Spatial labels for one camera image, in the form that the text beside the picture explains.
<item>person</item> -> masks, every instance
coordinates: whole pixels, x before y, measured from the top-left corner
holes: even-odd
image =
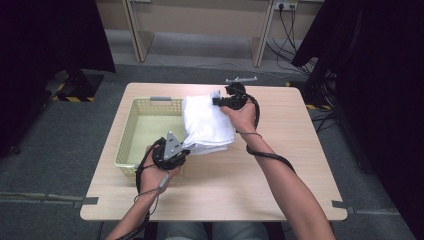
[[[274,153],[266,141],[262,139],[262,136],[256,132],[254,127],[255,106],[250,100],[240,110],[233,110],[223,106],[221,111],[229,117],[231,124],[240,133],[250,149],[256,152]],[[255,156],[255,159],[267,179],[275,201],[286,216],[297,239],[335,239],[321,206],[302,180],[283,162],[260,156]],[[145,166],[151,164],[153,164],[153,160],[149,156]],[[166,190],[170,179],[179,172],[179,167],[169,172],[162,171],[156,167],[146,168],[141,175],[140,192],[147,193],[138,197],[107,239],[118,239],[136,229],[143,222],[155,198]],[[151,191],[158,188],[167,174],[170,177],[164,187],[157,191]],[[231,224],[231,222],[223,222],[222,224]],[[179,236],[175,236],[176,238],[168,236],[168,238],[166,237],[166,231],[163,230],[160,231],[160,234],[162,234],[160,236],[165,234],[165,239],[188,239],[184,237],[178,238]],[[246,237],[244,239],[261,239],[261,237]]]

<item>white towel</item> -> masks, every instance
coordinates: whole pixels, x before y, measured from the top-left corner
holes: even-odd
[[[219,91],[210,95],[187,96],[183,99],[182,114],[186,139],[183,148],[191,155],[202,155],[227,150],[234,141],[234,129],[229,118],[212,98],[220,97]]]

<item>floor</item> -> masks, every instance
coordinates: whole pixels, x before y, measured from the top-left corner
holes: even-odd
[[[252,72],[252,77],[257,76],[258,81],[265,76],[284,79],[301,74],[287,61],[280,58],[277,62],[277,56],[268,47],[261,65],[254,67],[249,39],[244,37],[156,33],[146,60],[137,62],[129,31],[106,30],[106,34],[115,64],[246,70]],[[268,43],[279,49],[275,43],[281,46],[283,40],[269,39]],[[284,49],[294,52],[287,43]]]

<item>wooden table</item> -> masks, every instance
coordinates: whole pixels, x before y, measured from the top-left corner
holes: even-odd
[[[120,137],[134,97],[205,95],[224,85],[131,83],[127,86],[87,193],[81,217],[89,221],[120,220],[137,195],[134,179],[114,165]],[[258,132],[274,151],[287,158],[318,199],[327,218],[343,220],[335,208],[342,201],[299,91],[284,87],[251,87],[261,107]],[[266,179],[237,134],[227,151],[188,156],[182,173],[160,195],[152,221],[284,221]]]

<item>black curtain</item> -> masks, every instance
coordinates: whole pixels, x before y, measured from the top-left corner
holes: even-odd
[[[1,0],[0,62],[0,152],[22,134],[54,74],[115,72],[94,0]]]
[[[328,80],[322,73],[337,73],[335,111],[349,141],[416,238],[424,239],[424,2],[365,1],[360,8],[352,2],[325,1],[297,63],[312,56],[325,63],[308,80],[314,85]],[[322,17],[327,12],[351,18]],[[346,21],[355,24],[343,26]]]

